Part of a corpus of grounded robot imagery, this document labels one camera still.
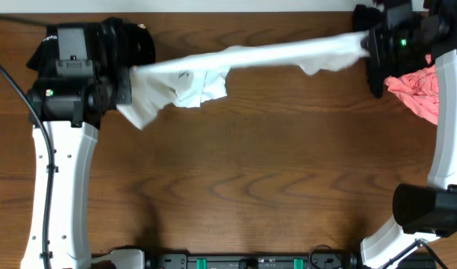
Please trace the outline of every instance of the wood grain surface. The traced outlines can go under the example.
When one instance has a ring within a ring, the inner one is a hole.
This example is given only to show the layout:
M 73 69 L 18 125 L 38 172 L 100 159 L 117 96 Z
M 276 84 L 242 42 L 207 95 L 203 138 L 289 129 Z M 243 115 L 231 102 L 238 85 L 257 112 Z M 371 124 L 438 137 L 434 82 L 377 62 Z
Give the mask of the wood grain surface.
M 231 45 L 351 31 L 350 13 L 46 14 L 46 22 L 119 16 L 144 23 L 159 61 Z M 44 30 L 0 22 L 0 61 L 28 89 L 25 62 Z M 137 244 L 192 253 L 307 252 L 359 247 L 391 215 L 400 182 L 424 185 L 436 126 L 394 95 L 374 99 L 364 63 L 306 76 L 297 67 L 239 69 L 228 97 L 169 107 L 143 131 L 102 121 L 89 192 L 93 253 Z M 34 192 L 28 110 L 0 75 L 0 268 L 25 251 Z M 457 235 L 434 243 L 457 268 Z

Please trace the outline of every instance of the white cloth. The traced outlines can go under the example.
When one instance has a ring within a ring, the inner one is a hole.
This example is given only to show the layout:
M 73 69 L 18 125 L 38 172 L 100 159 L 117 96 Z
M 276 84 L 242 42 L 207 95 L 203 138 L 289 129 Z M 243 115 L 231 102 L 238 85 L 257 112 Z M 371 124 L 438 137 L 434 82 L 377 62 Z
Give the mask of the white cloth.
M 298 65 L 308 75 L 320 69 L 338 71 L 369 55 L 361 48 L 366 36 L 367 32 L 357 32 L 267 46 L 232 46 L 138 67 L 130 73 L 132 104 L 117 109 L 143 129 L 171 102 L 196 108 L 201 102 L 226 96 L 225 78 L 231 68 Z

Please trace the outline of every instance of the pink fabric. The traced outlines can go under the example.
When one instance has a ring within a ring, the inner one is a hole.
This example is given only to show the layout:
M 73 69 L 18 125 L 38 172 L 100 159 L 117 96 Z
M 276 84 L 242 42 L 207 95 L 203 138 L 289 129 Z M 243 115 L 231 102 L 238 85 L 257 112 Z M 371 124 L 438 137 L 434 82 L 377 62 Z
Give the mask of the pink fabric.
M 430 63 L 431 55 L 427 55 L 426 60 Z M 394 93 L 416 115 L 438 124 L 439 85 L 434 65 L 399 78 L 386 78 L 384 83 L 387 90 Z

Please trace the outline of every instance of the green connector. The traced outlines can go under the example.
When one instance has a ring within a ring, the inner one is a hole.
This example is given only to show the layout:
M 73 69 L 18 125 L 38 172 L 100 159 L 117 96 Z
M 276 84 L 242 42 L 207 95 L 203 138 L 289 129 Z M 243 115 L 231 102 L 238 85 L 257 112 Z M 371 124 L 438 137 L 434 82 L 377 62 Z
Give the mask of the green connector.
M 303 269 L 303 259 L 294 259 L 293 264 L 293 269 Z
M 206 259 L 197 259 L 197 269 L 206 269 Z

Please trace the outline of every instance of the wrinkled fabric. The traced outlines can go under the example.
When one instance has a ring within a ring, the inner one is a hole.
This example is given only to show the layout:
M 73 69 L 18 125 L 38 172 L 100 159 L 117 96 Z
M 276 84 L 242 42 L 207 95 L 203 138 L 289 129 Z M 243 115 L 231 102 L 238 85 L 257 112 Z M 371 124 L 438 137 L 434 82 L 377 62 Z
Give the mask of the wrinkled fabric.
M 430 63 L 431 55 L 427 55 L 426 60 Z M 399 78 L 386 78 L 384 83 L 387 90 L 394 93 L 417 116 L 438 124 L 439 84 L 435 65 Z
M 258 47 L 231 46 L 220 52 L 140 66 L 130 72 L 132 104 L 117 105 L 142 130 L 157 112 L 173 103 L 199 108 L 227 95 L 228 72 L 234 68 L 298 65 L 308 75 L 320 69 L 338 71 L 369 56 L 361 47 L 367 31 Z

